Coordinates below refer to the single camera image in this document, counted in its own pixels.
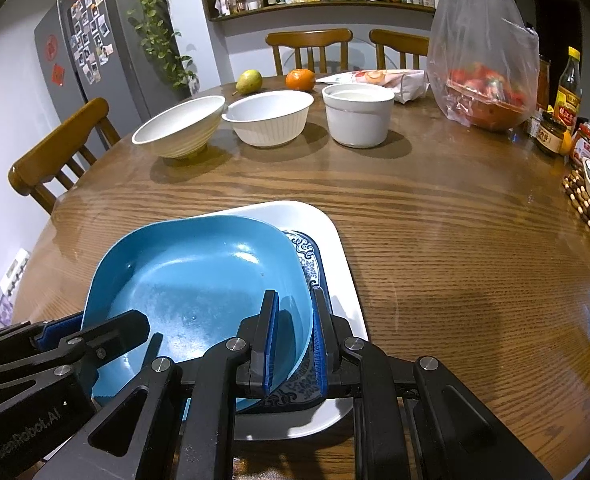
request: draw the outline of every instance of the wooden table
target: wooden table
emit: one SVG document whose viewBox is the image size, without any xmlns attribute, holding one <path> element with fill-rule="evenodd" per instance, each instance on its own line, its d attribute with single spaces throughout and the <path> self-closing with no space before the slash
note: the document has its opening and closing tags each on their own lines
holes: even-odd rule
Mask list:
<svg viewBox="0 0 590 480">
<path fill-rule="evenodd" d="M 233 90 L 205 94 L 230 102 Z M 395 104 L 382 146 L 346 148 L 327 133 L 320 94 L 302 135 L 276 149 L 223 125 L 172 165 L 121 141 L 57 205 L 15 319 L 81 310 L 101 257 L 142 225 L 308 202 L 337 226 L 371 340 L 444 361 L 562 478 L 590 453 L 590 235 L 560 186 L 568 168 L 521 134 L 447 120 L 431 98 Z M 299 440 L 236 443 L 236 477 L 352 479 L 352 446 L 351 417 Z"/>
</svg>

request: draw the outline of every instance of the refrigerator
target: refrigerator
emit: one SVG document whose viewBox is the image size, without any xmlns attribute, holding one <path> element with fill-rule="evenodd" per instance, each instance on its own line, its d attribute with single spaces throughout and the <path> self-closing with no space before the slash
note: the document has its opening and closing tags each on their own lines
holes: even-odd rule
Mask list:
<svg viewBox="0 0 590 480">
<path fill-rule="evenodd" d="M 128 21 L 131 9 L 137 16 L 138 0 L 57 0 L 35 28 L 41 71 L 61 121 L 103 97 L 110 122 L 124 137 L 190 97 L 187 88 L 173 89 L 164 71 L 148 58 L 142 38 Z M 162 10 L 167 16 L 168 6 Z M 97 131 L 86 146 L 97 158 L 108 149 Z"/>
</svg>

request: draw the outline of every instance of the wall outlet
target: wall outlet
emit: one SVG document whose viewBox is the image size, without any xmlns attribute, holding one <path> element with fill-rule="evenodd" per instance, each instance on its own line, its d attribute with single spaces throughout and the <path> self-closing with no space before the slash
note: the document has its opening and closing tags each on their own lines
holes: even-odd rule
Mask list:
<svg viewBox="0 0 590 480">
<path fill-rule="evenodd" d="M 30 253 L 24 249 L 19 249 L 17 256 L 15 256 L 10 267 L 8 267 L 5 275 L 2 276 L 0 288 L 2 289 L 2 294 L 8 298 L 17 290 L 19 281 L 24 274 L 26 263 L 28 263 L 28 258 L 30 258 Z"/>
</svg>

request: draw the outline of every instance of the wooden chair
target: wooden chair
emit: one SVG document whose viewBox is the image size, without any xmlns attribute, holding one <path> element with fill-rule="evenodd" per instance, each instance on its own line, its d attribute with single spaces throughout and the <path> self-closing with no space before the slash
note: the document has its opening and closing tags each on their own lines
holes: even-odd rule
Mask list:
<svg viewBox="0 0 590 480">
<path fill-rule="evenodd" d="M 68 166 L 77 177 L 84 174 L 82 167 L 73 159 L 77 152 L 91 166 L 97 161 L 85 146 L 92 129 L 97 127 L 111 146 L 119 142 L 120 136 L 107 115 L 108 103 L 105 99 L 98 97 L 86 103 L 12 165 L 8 180 L 13 189 L 20 195 L 31 195 L 49 214 L 52 213 L 56 198 L 44 183 L 54 177 L 66 189 L 71 189 L 73 182 L 62 168 Z"/>
<path fill-rule="evenodd" d="M 313 47 L 319 47 L 319 70 L 328 72 L 326 66 L 326 47 L 333 43 L 340 45 L 339 68 L 342 72 L 348 70 L 348 42 L 352 40 L 352 31 L 348 28 L 328 28 L 327 30 L 308 30 L 295 32 L 272 32 L 266 35 L 266 43 L 272 47 L 277 75 L 284 75 L 281 67 L 280 46 L 287 46 L 295 50 L 295 67 L 302 68 L 300 48 L 308 51 L 308 69 L 315 71 Z"/>
<path fill-rule="evenodd" d="M 377 69 L 386 68 L 384 47 L 399 52 L 399 68 L 406 68 L 406 54 L 412 54 L 412 67 L 419 70 L 419 56 L 428 56 L 428 38 L 374 28 L 368 35 L 377 49 Z"/>
</svg>

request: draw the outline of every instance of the sauce jar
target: sauce jar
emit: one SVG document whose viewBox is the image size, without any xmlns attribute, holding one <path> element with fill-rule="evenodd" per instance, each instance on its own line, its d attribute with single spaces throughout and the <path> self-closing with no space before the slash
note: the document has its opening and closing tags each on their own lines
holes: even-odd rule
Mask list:
<svg viewBox="0 0 590 480">
<path fill-rule="evenodd" d="M 549 155 L 559 155 L 566 125 L 549 112 L 543 112 L 537 133 L 537 145 Z"/>
</svg>

